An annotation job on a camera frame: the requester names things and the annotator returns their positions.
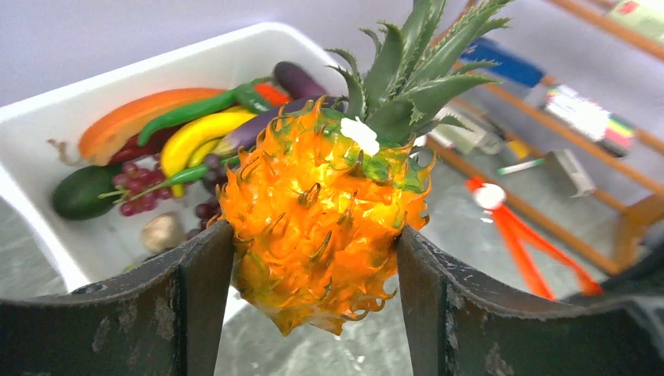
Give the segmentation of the toy pineapple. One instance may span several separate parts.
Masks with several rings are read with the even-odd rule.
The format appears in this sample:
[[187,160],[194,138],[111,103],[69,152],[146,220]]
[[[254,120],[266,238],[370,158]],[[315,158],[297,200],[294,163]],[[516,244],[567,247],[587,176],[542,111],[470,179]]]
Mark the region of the toy pineapple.
[[508,24],[504,2],[484,1],[436,42],[445,6],[416,1],[402,26],[367,30],[376,54],[365,74],[340,50],[347,95],[280,108],[216,190],[234,232],[233,286],[283,335],[304,324],[340,334],[380,311],[396,239],[428,223],[431,167],[411,159],[414,141],[451,99],[489,82],[486,61],[456,62]]

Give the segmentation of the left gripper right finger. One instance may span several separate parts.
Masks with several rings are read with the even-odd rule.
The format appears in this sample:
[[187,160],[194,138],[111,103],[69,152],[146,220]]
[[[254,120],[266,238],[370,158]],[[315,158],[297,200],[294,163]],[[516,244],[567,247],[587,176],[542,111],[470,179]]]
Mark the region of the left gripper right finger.
[[415,375],[663,372],[663,296],[548,301],[500,283],[410,228],[397,255]]

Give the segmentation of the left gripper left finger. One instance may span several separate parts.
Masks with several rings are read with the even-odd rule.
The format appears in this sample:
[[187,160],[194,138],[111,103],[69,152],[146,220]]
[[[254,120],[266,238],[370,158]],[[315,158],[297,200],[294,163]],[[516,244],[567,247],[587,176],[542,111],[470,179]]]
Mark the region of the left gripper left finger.
[[4,375],[212,375],[233,264],[217,222],[68,295],[1,301]]

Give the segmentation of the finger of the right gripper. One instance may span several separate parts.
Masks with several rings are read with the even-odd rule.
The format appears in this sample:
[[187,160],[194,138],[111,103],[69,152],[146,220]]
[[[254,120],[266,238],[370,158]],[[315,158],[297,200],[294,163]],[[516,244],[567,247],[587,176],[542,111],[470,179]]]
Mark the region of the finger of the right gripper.
[[601,283],[599,295],[577,293],[562,301],[575,306],[589,306],[609,299],[632,295],[663,296],[663,239],[648,244],[647,254],[618,275]]

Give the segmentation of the clear zip top bag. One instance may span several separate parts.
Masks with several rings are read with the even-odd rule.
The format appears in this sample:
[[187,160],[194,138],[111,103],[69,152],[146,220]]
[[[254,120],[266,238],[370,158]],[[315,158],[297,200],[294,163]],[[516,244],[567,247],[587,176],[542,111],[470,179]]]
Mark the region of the clear zip top bag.
[[447,163],[436,169],[434,223],[445,251],[518,291],[549,301],[614,292],[601,278],[508,207],[502,186],[466,177]]

